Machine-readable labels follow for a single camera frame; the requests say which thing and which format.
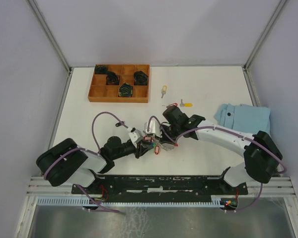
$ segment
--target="small red object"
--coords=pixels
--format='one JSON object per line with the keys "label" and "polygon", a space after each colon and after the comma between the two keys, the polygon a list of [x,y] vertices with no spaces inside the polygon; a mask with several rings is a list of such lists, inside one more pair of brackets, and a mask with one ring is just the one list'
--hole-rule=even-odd
{"label": "small red object", "polygon": [[155,148],[154,148],[154,153],[155,153],[156,155],[158,155],[159,152],[160,152],[160,146],[156,145]]}
{"label": "small red object", "polygon": [[144,136],[145,141],[152,142],[152,138],[150,136]]}

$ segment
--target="red wire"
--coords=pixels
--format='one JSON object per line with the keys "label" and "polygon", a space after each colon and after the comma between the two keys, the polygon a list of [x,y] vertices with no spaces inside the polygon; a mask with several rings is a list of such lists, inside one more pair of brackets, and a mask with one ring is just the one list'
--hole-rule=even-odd
{"label": "red wire", "polygon": [[106,196],[106,199],[105,199],[105,202],[108,200],[109,198],[109,194],[108,194],[108,191],[105,189],[105,187],[103,185],[99,186],[101,189],[102,189],[102,195],[101,195],[101,199],[104,198],[104,194],[105,192],[107,193],[107,196]]}
{"label": "red wire", "polygon": [[238,187],[236,187],[236,196],[235,196],[235,199],[238,198]]}

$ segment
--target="key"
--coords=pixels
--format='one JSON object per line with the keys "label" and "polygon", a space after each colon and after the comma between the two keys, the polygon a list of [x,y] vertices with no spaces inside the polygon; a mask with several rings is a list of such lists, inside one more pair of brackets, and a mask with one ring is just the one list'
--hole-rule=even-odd
{"label": "key", "polygon": [[181,106],[181,107],[191,107],[191,106],[193,106],[193,104],[192,104],[192,103],[183,103],[183,101],[182,101],[182,99],[181,99],[180,106]]}
{"label": "key", "polygon": [[162,94],[161,98],[163,98],[163,96],[165,95],[166,91],[167,91],[167,86],[164,85],[164,86],[162,87],[162,90],[161,90],[161,94]]}

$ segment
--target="light blue cloth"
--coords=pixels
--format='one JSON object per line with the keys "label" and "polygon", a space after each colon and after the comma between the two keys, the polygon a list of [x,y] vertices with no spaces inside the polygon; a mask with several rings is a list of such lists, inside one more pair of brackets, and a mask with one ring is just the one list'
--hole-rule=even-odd
{"label": "light blue cloth", "polygon": [[214,115],[218,124],[233,130],[257,134],[259,130],[270,134],[270,109],[242,104],[222,104]]}

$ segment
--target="metal frame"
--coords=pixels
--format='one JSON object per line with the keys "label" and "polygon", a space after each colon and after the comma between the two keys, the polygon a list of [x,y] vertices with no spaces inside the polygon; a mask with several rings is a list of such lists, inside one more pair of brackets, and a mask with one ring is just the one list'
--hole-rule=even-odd
{"label": "metal frame", "polygon": [[280,0],[273,15],[270,17],[267,25],[265,26],[265,29],[262,31],[262,34],[258,38],[255,47],[253,48],[252,52],[250,53],[250,56],[248,57],[244,68],[249,69],[251,65],[254,62],[255,57],[259,53],[260,49],[262,48],[263,44],[265,43],[265,40],[267,39],[269,33],[273,29],[274,25],[276,24],[278,18],[280,17],[282,11],[284,10],[286,4],[288,3],[288,0]]}
{"label": "metal frame", "polygon": [[68,61],[66,60],[64,54],[62,53],[61,48],[59,47],[58,43],[56,42],[50,28],[48,27],[48,25],[43,17],[42,12],[40,11],[40,9],[38,7],[38,3],[36,2],[36,0],[26,0],[26,2],[28,3],[34,16],[36,17],[38,23],[40,24],[44,34],[46,35],[49,42],[51,43],[56,55],[59,57],[60,61],[62,62],[64,68],[67,70],[67,72],[70,72],[71,67],[70,67]]}
{"label": "metal frame", "polygon": [[[29,4],[33,14],[36,16],[42,30],[46,34],[48,40],[50,41],[53,49],[55,50],[57,56],[60,58],[61,62],[63,63],[64,68],[68,71],[68,77],[65,84],[65,88],[63,91],[62,99],[60,102],[60,106],[57,112],[55,125],[53,128],[53,132],[51,135],[51,139],[49,144],[47,145],[48,148],[51,148],[53,145],[53,141],[55,138],[55,134],[57,131],[57,127],[60,121],[62,109],[65,103],[66,95],[68,92],[68,88],[70,85],[71,77],[73,71],[71,71],[71,67],[67,62],[65,56],[63,55],[59,45],[57,44],[51,30],[49,29],[42,12],[40,11],[38,4],[35,0],[26,0]],[[251,74],[249,71],[250,66],[254,62],[255,57],[258,55],[261,47],[263,46],[265,40],[267,39],[269,33],[271,32],[273,26],[277,22],[282,10],[285,8],[288,0],[280,0],[279,4],[277,5],[273,15],[271,16],[269,22],[267,23],[265,29],[263,30],[262,34],[260,35],[259,39],[256,42],[256,45],[251,52],[249,58],[247,59],[243,68],[243,73],[245,76],[247,88],[249,90],[249,94],[254,106],[260,106],[260,102],[256,93],[255,86],[253,84]],[[240,198],[244,197],[255,197],[260,188],[260,183],[256,181],[251,181],[247,183],[248,188],[248,195],[240,195]],[[79,194],[71,194],[72,185],[64,183],[59,187],[51,187],[48,181],[43,180],[42,177],[32,177],[26,198],[24,201],[24,205],[22,208],[22,212],[17,224],[15,238],[27,238],[30,232],[30,227],[32,223],[32,219],[35,213],[35,208],[38,204],[44,205],[71,205],[71,203],[78,203],[79,205],[86,205],[88,201],[84,195]],[[100,194],[91,194],[91,196],[100,196]],[[212,196],[212,207],[217,207],[217,201],[219,198],[230,198],[232,196],[225,195],[225,196]],[[272,178],[268,184],[264,184],[264,188],[262,191],[261,197],[264,198],[271,198],[271,197],[283,197],[285,200],[286,208],[290,217],[290,221],[292,227],[294,229],[295,235],[298,238],[298,200],[289,177],[281,177],[281,178]],[[159,206],[159,204],[119,204],[119,203],[107,203],[107,206]],[[160,206],[206,206],[206,204],[160,204]]]}

